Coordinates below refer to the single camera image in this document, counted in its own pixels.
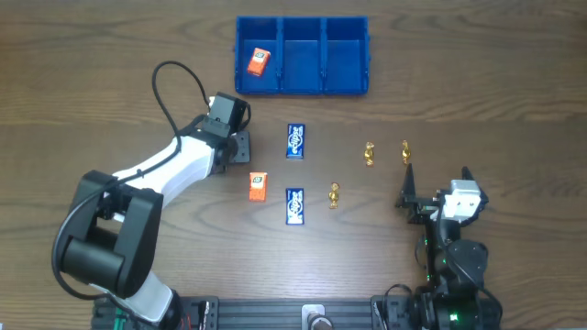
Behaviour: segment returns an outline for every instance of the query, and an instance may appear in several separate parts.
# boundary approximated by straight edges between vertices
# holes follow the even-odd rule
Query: blue candy wrapper
[[[287,126],[287,154],[285,157],[293,160],[303,160],[304,139],[305,125],[289,124]]]
[[[286,225],[304,224],[304,188],[285,189],[287,200],[287,211],[285,216]]]

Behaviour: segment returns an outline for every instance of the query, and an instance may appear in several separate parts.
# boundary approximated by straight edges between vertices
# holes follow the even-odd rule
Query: orange box
[[[263,75],[263,72],[265,71],[265,66],[267,66],[267,62],[269,61],[270,56],[271,53],[267,50],[256,48],[253,51],[253,56],[250,58],[247,72],[252,75],[261,77]]]
[[[249,178],[249,201],[265,202],[267,198],[267,173],[252,172]]]

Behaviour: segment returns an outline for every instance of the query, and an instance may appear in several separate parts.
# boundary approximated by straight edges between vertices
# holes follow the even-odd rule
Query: wooden surface
[[[87,329],[50,247],[77,182],[131,167],[171,130],[150,89],[182,61],[209,94],[234,94],[235,16],[368,15],[365,97],[244,97],[252,162],[198,182],[165,209],[154,270],[181,295],[370,297],[426,282],[424,228],[393,200],[412,148],[418,191],[471,168],[491,202],[463,236],[490,249],[487,287],[505,329],[587,326],[587,4],[582,0],[0,2],[0,323]],[[187,74],[161,94],[179,126],[204,111]],[[306,158],[284,158],[286,125]],[[375,167],[363,165],[366,141]],[[248,173],[269,173],[267,203]],[[330,183],[340,207],[328,210]],[[306,191],[284,224],[284,188]]]

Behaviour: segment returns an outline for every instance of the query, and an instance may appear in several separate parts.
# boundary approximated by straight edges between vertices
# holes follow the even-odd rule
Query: blue bin
[[[247,73],[255,48],[271,53]],[[369,24],[358,17],[237,17],[235,89],[241,94],[365,94]]]

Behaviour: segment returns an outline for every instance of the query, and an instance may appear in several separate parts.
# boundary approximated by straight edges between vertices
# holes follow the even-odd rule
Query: wooden table
[[[209,94],[234,91],[235,16],[368,15],[364,97],[249,97],[252,162],[191,186],[161,219],[153,269],[181,295],[370,297],[426,283],[424,228],[393,208],[412,148],[424,196],[471,168],[491,201],[463,236],[490,249],[503,327],[587,326],[587,4],[582,1],[0,2],[0,323],[87,329],[91,303],[58,287],[50,248],[77,182],[169,144],[150,89],[164,60]],[[161,94],[179,126],[204,106],[184,72]],[[306,158],[284,157],[307,125]],[[365,142],[375,167],[364,166]],[[269,173],[267,203],[248,201]],[[328,209],[331,182],[340,207]],[[284,189],[306,191],[304,226]]]

